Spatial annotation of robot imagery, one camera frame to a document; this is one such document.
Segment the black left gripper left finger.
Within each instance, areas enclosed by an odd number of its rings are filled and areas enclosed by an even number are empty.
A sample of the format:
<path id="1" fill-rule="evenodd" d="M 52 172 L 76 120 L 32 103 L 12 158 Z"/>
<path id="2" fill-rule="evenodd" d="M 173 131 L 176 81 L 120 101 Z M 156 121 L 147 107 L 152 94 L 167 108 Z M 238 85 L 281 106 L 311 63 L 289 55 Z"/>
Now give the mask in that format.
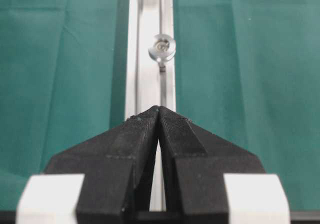
<path id="1" fill-rule="evenodd" d="M 55 154 L 46 174 L 84 174 L 76 206 L 80 224 L 124 224 L 150 209 L 159 107 Z"/>

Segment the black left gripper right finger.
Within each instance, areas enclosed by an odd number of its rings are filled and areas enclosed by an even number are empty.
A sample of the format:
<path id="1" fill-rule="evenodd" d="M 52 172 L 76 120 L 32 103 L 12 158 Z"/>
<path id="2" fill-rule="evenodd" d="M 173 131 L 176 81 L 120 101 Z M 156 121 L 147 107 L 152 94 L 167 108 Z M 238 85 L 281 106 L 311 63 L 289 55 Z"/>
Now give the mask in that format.
<path id="1" fill-rule="evenodd" d="M 158 117 L 167 211 L 184 224 L 227 224 L 223 174 L 264 174 L 261 161 L 166 107 Z"/>

